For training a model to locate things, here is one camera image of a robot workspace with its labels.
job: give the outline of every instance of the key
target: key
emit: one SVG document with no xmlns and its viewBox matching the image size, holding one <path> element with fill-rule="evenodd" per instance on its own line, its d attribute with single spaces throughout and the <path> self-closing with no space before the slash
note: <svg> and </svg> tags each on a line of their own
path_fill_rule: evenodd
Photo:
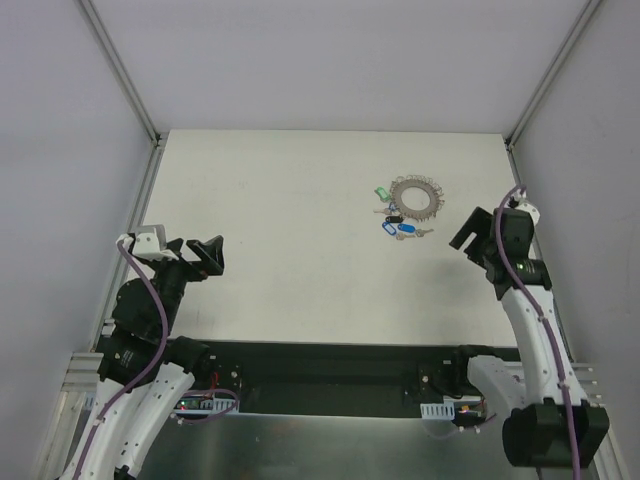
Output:
<svg viewBox="0 0 640 480">
<path fill-rule="evenodd" d="M 396 234 L 396 240 L 404 240 L 405 238 L 416 238 L 416 236 L 410 233 L 404 233 L 404 232 L 398 232 Z"/>
<path fill-rule="evenodd" d="M 418 237 L 424 237 L 427 233 L 431 233 L 431 232 L 433 232 L 433 228 L 430 228 L 429 230 L 422 230 L 422 229 L 418 228 L 416 230 L 416 235 Z"/>
</svg>

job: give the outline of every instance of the metal frame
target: metal frame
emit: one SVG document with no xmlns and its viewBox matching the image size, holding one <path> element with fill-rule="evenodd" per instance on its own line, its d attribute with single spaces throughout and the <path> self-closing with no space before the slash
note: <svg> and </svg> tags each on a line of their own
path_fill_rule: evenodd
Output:
<svg viewBox="0 0 640 480">
<path fill-rule="evenodd" d="M 166 135 L 160 135 L 157 131 L 153 120 L 140 98 L 140 95 L 131 80 L 92 0 L 74 1 L 78 6 L 79 11 L 87 21 L 100 50 L 105 56 L 116 81 L 122 89 L 123 95 L 129 102 L 153 146 L 153 151 L 141 180 L 135 203 L 127 221 L 127 229 L 131 230 L 138 226 L 144 218 L 155 177 L 159 169 L 162 153 L 164 151 Z M 591 23 L 596 12 L 603 3 L 604 0 L 586 1 L 580 15 L 572 25 L 551 64 L 538 83 L 524 111 L 520 115 L 516 125 L 507 137 L 507 151 L 513 168 L 514 177 L 517 181 L 520 180 L 520 176 L 513 160 L 513 146 L 522 136 L 522 133 L 527 128 L 540 103 L 545 98 L 547 92 L 557 78 L 558 73 L 566 63 L 566 60 L 578 44 L 585 29 Z M 541 257 L 540 247 L 535 239 L 534 250 L 536 255 Z M 112 280 L 103 295 L 103 301 L 99 307 L 99 313 L 94 325 L 95 336 L 93 345 L 97 344 L 103 322 L 110 316 L 110 312 L 115 302 L 116 292 L 126 278 L 126 271 L 127 268 L 124 262 L 118 259 L 111 270 L 110 276 Z M 65 381 L 56 404 L 52 423 L 45 438 L 44 448 L 42 449 L 37 462 L 36 478 L 51 480 L 61 474 L 62 469 L 64 468 L 64 463 L 69 456 L 69 450 L 72 447 L 74 434 L 78 427 L 80 427 L 80 429 L 83 427 L 83 422 L 80 421 L 81 414 L 87 408 L 90 409 L 93 398 L 91 392 L 95 389 L 95 381 L 97 379 L 95 371 L 99 361 L 100 355 L 98 354 L 75 354 L 71 359 L 69 371 L 65 377 Z M 589 374 L 592 374 L 593 372 L 593 369 L 586 365 L 574 365 L 574 368 L 577 372 L 588 372 Z M 601 400 L 601 395 L 599 393 L 593 393 L 593 388 L 597 388 L 597 381 L 591 379 L 589 382 L 589 386 L 592 387 L 590 394 L 594 395 L 592 399 L 595 399 L 598 401 L 597 403 L 600 403 L 599 400 Z M 610 431 L 607 435 L 591 465 L 590 470 L 599 480 L 627 480 L 630 478 L 619 453 L 619 448 L 613 431 Z"/>
</svg>

